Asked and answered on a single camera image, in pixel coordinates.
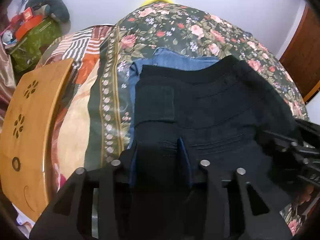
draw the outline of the orange box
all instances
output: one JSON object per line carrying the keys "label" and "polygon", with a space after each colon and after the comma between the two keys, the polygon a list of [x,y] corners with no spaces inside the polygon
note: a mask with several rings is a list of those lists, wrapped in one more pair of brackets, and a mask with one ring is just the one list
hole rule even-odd
{"label": "orange box", "polygon": [[33,17],[32,10],[30,7],[25,9],[22,14],[25,22]]}
{"label": "orange box", "polygon": [[27,31],[37,26],[40,22],[42,22],[42,15],[37,15],[31,18],[30,20],[26,21],[24,24],[22,24],[16,32],[17,40],[20,41],[23,35],[27,33]]}

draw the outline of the blue denim jeans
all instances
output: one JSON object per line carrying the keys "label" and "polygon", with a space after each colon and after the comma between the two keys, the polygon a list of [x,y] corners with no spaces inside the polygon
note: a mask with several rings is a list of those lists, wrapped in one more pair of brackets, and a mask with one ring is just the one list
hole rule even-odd
{"label": "blue denim jeans", "polygon": [[159,47],[157,48],[152,58],[141,58],[132,62],[130,66],[130,77],[129,77],[129,91],[130,99],[132,103],[132,120],[129,129],[130,143],[131,147],[133,136],[134,136],[134,102],[136,97],[136,84],[140,79],[140,74],[143,65],[156,65],[159,67],[174,68],[186,71],[194,71],[207,68],[215,63],[219,59],[217,57],[186,57],[176,52],[173,52],[167,48]]}

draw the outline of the striped fabric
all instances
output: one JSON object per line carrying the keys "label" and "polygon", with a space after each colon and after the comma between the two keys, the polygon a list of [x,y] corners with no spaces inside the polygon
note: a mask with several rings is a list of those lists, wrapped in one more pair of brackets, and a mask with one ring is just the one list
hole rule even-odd
{"label": "striped fabric", "polygon": [[47,59],[40,59],[36,66],[38,68],[62,59],[74,59],[52,132],[51,159],[57,190],[76,166],[84,166],[90,127],[87,108],[90,88],[97,78],[100,44],[110,31],[111,26],[101,25],[65,35],[60,41],[55,41],[59,44],[51,55]]}

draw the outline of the wooden door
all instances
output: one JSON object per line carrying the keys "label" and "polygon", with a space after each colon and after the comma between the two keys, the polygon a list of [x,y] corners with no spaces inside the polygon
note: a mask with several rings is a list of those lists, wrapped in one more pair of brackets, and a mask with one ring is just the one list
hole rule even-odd
{"label": "wooden door", "polygon": [[320,20],[306,6],[299,27],[280,59],[306,102],[320,88]]}

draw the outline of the bed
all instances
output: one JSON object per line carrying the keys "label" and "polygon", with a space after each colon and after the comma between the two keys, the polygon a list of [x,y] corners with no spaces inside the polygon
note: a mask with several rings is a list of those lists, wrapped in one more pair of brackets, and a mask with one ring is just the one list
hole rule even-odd
{"label": "bed", "polygon": [[[127,148],[132,117],[129,67],[137,58],[151,57],[157,47],[189,57],[233,55],[245,60],[275,88],[293,116],[308,120],[290,75],[251,33],[198,9],[149,4],[113,27],[93,26],[56,39],[37,65],[75,59],[52,133],[57,190],[77,167],[99,168]],[[302,222],[294,213],[291,205],[281,213],[292,233]]]}

